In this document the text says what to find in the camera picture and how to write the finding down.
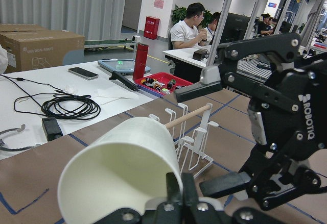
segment man in white shirt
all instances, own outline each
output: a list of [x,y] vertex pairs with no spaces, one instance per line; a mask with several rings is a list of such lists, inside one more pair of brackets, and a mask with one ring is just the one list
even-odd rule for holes
[[208,26],[205,28],[206,30],[206,42],[205,45],[210,45],[211,41],[215,35],[216,27],[219,21],[220,13],[215,12],[211,17],[211,22],[208,24]]
[[206,30],[198,31],[197,26],[204,19],[204,6],[193,3],[186,10],[186,18],[179,21],[170,29],[174,49],[199,47],[205,45]]
[[8,66],[7,51],[0,45],[0,74],[3,74]]

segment gray curtain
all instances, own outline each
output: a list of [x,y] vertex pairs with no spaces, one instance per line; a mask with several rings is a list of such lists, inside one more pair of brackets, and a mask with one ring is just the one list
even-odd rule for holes
[[85,40],[118,39],[125,0],[0,0],[0,23],[69,30]]
[[315,4],[313,5],[311,11],[308,14],[308,21],[306,23],[306,26],[301,32],[301,45],[304,46],[307,51],[309,51],[310,49],[313,35],[319,24],[319,20],[321,17],[320,13],[324,2],[325,0],[316,0]]

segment device screen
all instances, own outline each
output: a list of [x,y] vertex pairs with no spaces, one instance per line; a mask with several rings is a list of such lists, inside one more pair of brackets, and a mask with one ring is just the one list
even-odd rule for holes
[[80,68],[80,67],[69,68],[68,71],[72,72],[74,74],[77,74],[77,75],[79,75],[81,77],[84,77],[86,79],[89,79],[89,80],[95,79],[95,78],[97,78],[99,76],[98,74],[96,74],[94,72],[87,71],[87,70],[85,70],[83,68]]

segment cardboard box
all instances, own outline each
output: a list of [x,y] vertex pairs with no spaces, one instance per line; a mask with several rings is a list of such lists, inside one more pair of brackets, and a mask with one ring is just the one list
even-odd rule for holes
[[11,24],[1,23],[0,32],[29,32],[29,31],[44,31],[48,30],[36,24]]
[[8,52],[6,73],[76,63],[84,58],[84,36],[66,30],[0,33]]

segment blue tablet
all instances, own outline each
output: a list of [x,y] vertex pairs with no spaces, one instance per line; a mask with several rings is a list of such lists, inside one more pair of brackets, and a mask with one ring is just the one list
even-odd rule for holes
[[[100,67],[108,70],[109,72],[117,71],[122,75],[133,75],[135,60],[125,59],[125,60],[112,60],[112,59],[103,59],[99,60],[98,64]],[[150,72],[151,68],[145,66],[144,73]]]

